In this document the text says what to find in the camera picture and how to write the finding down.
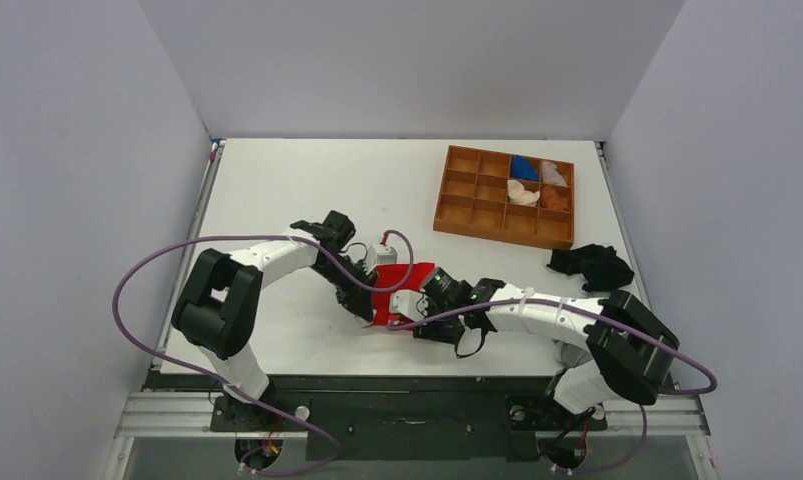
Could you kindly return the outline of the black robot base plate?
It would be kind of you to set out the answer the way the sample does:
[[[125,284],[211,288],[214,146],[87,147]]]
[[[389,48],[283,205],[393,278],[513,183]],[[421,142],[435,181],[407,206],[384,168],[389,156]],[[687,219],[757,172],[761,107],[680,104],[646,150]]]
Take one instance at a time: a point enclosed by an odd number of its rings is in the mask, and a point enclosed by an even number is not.
[[[502,458],[508,462],[587,456],[585,434],[644,432],[638,406],[605,402],[573,416],[546,398],[546,378],[340,377],[277,375],[266,403],[283,419],[223,393],[201,375],[152,371],[144,390],[199,393],[211,407],[205,432],[233,434],[235,455],[254,468],[280,458],[295,440],[306,458],[442,461]]]

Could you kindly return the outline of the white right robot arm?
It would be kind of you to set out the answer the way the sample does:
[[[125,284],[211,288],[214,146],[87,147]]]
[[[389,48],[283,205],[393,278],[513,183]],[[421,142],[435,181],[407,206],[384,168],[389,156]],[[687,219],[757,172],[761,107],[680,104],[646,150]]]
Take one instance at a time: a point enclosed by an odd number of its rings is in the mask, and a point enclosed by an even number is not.
[[[518,332],[584,353],[583,363],[563,366],[540,402],[555,427],[608,400],[655,404],[679,347],[671,330],[622,290],[602,298],[557,297],[491,278],[470,285],[438,268],[418,289],[394,293],[389,310],[417,338],[457,345],[471,330]]]

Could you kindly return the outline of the red underwear white trim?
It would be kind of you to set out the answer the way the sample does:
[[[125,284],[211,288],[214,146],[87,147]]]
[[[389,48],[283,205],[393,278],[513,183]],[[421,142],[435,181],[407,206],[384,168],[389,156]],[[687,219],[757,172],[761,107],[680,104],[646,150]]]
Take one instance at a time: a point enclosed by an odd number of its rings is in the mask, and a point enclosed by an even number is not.
[[[432,262],[418,262],[412,266],[412,272],[407,274],[408,264],[382,264],[374,267],[368,279],[373,280],[373,287],[387,289],[385,292],[368,291],[368,299],[371,301],[372,319],[369,323],[373,326],[386,326],[389,322],[396,320],[398,316],[391,314],[389,310],[392,295],[398,290],[418,291],[425,278],[436,268]]]

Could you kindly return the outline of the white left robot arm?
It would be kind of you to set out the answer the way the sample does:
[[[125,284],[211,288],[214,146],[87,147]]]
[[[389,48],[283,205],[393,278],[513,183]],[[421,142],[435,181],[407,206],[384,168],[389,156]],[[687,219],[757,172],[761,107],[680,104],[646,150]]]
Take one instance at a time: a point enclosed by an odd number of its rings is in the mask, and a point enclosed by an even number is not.
[[[346,215],[330,211],[322,222],[292,223],[279,240],[231,253],[208,248],[197,257],[171,325],[223,378],[227,394],[238,400],[237,418],[249,429],[262,430],[275,416],[275,402],[265,395],[271,381],[249,345],[264,288],[309,268],[335,287],[346,311],[372,321],[378,275],[366,261],[342,253],[355,232]]]

